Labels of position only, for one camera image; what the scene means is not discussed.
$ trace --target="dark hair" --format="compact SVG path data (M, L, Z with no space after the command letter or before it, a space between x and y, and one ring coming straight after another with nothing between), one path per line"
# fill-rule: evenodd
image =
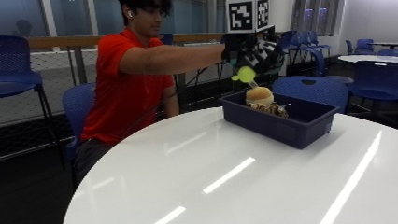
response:
M126 5L134 13L136 9L144 9L146 7L159 8L163 13L163 17L170 15L171 11L171 0L118 0L121 4L121 11L123 16L123 25L127 24L127 19L123 15L123 5Z

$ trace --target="white wall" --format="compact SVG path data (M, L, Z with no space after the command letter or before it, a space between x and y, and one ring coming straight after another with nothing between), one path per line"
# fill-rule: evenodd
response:
M294 0L270 0L268 24L274 25L276 32L290 30Z
M347 54L345 39L352 45L357 38L373 41L398 41L398 1L348 0L341 20L339 52Z

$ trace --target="red shirt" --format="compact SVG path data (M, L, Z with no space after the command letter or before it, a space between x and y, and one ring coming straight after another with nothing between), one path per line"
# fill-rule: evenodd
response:
M148 40L148 48L159 45L156 38ZM98 42L95 100L85 119L82 141L98 138L117 144L154 123L162 90L174 82L171 76L127 75L119 71L119 60L132 47L143 48L143 45L126 28Z

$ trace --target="plush toy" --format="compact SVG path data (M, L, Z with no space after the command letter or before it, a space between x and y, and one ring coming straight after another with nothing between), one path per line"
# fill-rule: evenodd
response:
M246 105L260 104L268 106L274 102L274 95L270 89L254 87L246 92Z

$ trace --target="yellow-green ball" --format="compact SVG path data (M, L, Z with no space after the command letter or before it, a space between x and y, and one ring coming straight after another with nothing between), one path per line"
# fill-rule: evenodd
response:
M254 80L255 72L248 66L242 66L236 71L236 76L240 82L250 82Z

